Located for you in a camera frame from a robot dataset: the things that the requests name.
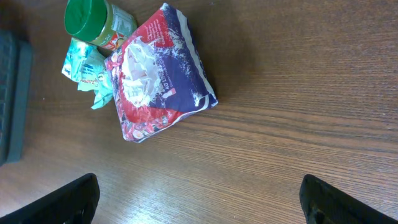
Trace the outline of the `green lid jar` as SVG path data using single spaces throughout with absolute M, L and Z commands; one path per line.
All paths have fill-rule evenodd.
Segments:
M 112 51 L 137 29 L 130 13 L 107 0 L 69 0 L 64 25 L 73 37 Z

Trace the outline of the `teal wipes packet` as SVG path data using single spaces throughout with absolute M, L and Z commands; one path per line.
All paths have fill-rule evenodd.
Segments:
M 93 91 L 93 110 L 102 108 L 113 98 L 111 80 L 106 70 L 105 57 L 95 45 L 72 37 L 62 74 L 78 84 L 79 91 Z

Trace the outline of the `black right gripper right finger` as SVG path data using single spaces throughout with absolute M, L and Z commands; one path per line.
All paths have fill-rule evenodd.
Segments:
M 303 178 L 299 199 L 308 224 L 397 224 L 397 220 L 311 174 Z

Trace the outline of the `red purple snack packet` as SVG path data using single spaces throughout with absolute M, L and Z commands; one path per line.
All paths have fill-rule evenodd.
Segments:
M 140 143 L 218 104 L 187 18 L 164 3 L 106 60 L 123 138 Z

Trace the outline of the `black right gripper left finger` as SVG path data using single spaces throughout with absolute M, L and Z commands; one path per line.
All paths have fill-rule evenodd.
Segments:
M 50 194 L 1 217 L 1 223 L 87 223 L 95 215 L 100 188 L 88 173 Z

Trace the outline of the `grey plastic mesh basket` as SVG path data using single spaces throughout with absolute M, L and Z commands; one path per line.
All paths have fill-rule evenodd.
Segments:
M 22 156 L 32 59 L 29 43 L 1 30 L 1 165 Z

